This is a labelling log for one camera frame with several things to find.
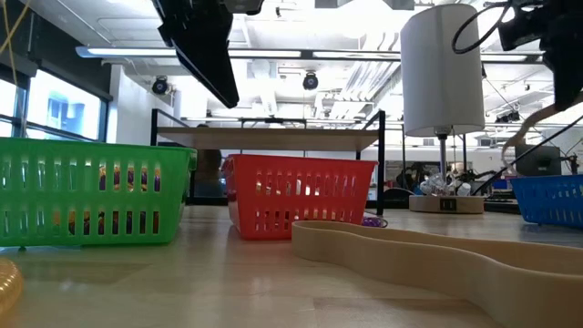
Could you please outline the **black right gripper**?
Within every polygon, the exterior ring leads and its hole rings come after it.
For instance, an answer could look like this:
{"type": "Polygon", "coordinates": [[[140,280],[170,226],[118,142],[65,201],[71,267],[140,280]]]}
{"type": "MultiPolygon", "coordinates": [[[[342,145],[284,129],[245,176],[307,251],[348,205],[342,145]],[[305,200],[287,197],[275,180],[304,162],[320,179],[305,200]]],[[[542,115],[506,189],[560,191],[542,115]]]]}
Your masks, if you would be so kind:
{"type": "Polygon", "coordinates": [[[557,49],[554,64],[556,111],[572,107],[583,89],[583,0],[508,0],[514,17],[498,26],[501,46],[514,50],[535,40],[557,49]]]}

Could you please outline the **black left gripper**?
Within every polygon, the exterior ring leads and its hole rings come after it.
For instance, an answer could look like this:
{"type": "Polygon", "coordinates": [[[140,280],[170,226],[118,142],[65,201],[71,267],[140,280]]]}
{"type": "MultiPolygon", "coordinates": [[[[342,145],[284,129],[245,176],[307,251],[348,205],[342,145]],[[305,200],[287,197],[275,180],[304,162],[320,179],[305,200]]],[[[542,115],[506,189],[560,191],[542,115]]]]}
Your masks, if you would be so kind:
{"type": "Polygon", "coordinates": [[[209,42],[222,50],[199,52],[175,47],[181,65],[224,107],[240,101],[228,52],[233,14],[218,0],[152,0],[161,20],[160,36],[167,46],[180,38],[196,43],[209,42]]]}

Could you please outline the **ceiling light strip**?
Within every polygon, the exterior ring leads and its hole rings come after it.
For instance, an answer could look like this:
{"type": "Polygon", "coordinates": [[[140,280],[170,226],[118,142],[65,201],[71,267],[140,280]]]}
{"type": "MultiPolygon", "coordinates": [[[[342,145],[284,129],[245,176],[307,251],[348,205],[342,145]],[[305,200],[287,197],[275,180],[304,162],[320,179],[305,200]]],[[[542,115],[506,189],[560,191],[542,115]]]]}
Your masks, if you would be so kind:
{"type": "MultiPolygon", "coordinates": [[[[155,47],[92,47],[77,46],[76,52],[83,58],[171,58],[177,56],[173,48],[155,47]]],[[[232,48],[229,56],[235,59],[302,59],[340,61],[399,61],[401,54],[395,51],[352,51],[311,49],[254,49],[232,48]]]]}

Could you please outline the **wooden shelf riser black legs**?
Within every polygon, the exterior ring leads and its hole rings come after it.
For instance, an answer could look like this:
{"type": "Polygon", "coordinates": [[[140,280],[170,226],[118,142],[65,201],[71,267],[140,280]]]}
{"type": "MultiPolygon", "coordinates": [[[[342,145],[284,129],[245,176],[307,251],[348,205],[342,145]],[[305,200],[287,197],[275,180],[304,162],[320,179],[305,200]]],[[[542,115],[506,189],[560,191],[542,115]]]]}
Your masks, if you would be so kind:
{"type": "Polygon", "coordinates": [[[192,149],[351,151],[356,159],[374,142],[377,146],[376,200],[369,204],[376,214],[384,214],[384,163],[386,115],[380,110],[361,129],[309,129],[307,119],[294,118],[302,128],[194,128],[169,113],[153,108],[150,120],[150,144],[163,137],[192,149]]]}

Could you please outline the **black computer monitor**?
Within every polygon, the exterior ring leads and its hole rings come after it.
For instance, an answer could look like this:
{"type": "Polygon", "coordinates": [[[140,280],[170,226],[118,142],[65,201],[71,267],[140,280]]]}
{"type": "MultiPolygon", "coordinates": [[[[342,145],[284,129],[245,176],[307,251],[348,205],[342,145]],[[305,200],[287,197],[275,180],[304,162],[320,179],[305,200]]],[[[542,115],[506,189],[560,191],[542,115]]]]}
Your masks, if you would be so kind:
{"type": "Polygon", "coordinates": [[[560,149],[553,146],[541,146],[529,154],[532,145],[519,144],[515,147],[517,173],[522,176],[558,176],[562,174],[560,149]]]}

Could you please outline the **person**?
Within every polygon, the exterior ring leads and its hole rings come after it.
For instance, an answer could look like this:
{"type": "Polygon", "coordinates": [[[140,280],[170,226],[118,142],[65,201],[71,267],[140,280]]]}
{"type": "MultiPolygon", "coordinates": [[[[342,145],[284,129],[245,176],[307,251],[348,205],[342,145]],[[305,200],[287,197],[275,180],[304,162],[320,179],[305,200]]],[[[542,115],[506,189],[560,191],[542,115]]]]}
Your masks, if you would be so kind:
{"type": "Polygon", "coordinates": [[[221,152],[218,149],[198,151],[195,171],[194,195],[202,198],[221,198],[223,188],[220,183],[221,152]]]}

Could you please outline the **blue plastic basket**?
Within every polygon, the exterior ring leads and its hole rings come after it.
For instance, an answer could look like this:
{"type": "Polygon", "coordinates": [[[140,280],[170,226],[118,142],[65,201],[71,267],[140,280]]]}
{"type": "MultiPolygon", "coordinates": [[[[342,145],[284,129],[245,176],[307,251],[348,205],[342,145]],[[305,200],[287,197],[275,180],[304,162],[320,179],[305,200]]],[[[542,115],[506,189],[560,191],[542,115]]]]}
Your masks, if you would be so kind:
{"type": "Polygon", "coordinates": [[[524,221],[583,229],[583,174],[513,179],[524,221]]]}

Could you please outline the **white shade table lamp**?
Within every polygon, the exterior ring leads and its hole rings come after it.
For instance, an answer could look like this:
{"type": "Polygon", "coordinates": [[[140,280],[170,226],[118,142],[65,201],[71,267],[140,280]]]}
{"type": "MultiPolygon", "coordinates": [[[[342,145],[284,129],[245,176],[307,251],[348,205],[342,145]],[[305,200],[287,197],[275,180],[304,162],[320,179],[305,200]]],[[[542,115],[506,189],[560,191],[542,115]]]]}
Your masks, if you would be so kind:
{"type": "Polygon", "coordinates": [[[469,46],[479,37],[477,13],[466,4],[436,5],[413,15],[401,30],[404,134],[439,140],[446,177],[446,141],[485,127],[480,52],[459,55],[455,34],[469,46]]]}

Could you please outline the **large window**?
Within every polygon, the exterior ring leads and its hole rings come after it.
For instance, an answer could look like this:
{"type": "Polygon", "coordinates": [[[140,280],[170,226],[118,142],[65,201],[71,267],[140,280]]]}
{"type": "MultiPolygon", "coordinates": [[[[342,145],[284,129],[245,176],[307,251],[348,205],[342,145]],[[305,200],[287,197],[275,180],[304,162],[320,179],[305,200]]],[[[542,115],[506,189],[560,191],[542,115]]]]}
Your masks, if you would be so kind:
{"type": "Polygon", "coordinates": [[[13,80],[0,69],[0,137],[103,141],[107,110],[107,101],[43,70],[13,80]]]}

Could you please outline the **red plastic basket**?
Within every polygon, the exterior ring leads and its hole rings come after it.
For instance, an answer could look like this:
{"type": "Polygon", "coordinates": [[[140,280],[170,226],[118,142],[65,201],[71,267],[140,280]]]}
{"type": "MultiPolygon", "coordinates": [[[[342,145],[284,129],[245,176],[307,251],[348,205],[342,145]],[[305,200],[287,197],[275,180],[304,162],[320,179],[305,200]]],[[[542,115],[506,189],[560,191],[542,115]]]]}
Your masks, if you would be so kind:
{"type": "Polygon", "coordinates": [[[292,224],[361,224],[374,161],[235,154],[221,171],[232,224],[248,241],[288,240],[292,224]]]}

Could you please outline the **green plastic basket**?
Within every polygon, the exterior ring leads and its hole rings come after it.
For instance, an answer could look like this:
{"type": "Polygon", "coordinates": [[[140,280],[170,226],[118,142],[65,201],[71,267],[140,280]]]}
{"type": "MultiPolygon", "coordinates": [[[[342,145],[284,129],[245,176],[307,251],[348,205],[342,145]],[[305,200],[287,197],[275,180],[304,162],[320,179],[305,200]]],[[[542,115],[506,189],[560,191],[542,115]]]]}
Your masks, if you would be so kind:
{"type": "Polygon", "coordinates": [[[185,206],[193,149],[0,138],[0,247],[168,243],[185,206]],[[99,167],[107,188],[98,189],[99,167]],[[113,189],[120,167],[121,188],[113,189]],[[127,170],[136,171],[127,190],[127,170]],[[148,190],[140,170],[148,169],[148,190]],[[155,192],[154,169],[161,170],[155,192]],[[152,232],[159,212],[159,233],[152,232]]]}

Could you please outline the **beige curved track piece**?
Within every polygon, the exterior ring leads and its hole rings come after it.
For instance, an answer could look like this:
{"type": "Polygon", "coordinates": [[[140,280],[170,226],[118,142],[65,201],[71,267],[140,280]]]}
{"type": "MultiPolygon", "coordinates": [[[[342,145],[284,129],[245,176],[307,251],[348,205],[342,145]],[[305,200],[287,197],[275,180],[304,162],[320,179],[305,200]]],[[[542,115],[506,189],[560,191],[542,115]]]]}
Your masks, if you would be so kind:
{"type": "Polygon", "coordinates": [[[292,225],[296,256],[466,300],[505,328],[583,328],[583,249],[380,229],[292,225]]]}

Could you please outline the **amber spiral wrist coil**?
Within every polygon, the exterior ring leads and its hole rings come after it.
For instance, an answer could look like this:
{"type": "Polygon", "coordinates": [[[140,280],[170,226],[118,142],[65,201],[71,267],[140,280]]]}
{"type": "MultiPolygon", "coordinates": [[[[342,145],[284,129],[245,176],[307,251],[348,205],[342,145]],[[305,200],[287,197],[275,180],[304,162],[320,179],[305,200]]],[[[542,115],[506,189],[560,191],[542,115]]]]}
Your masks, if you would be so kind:
{"type": "Polygon", "coordinates": [[[24,287],[24,278],[16,264],[0,258],[0,317],[18,301],[24,287]]]}

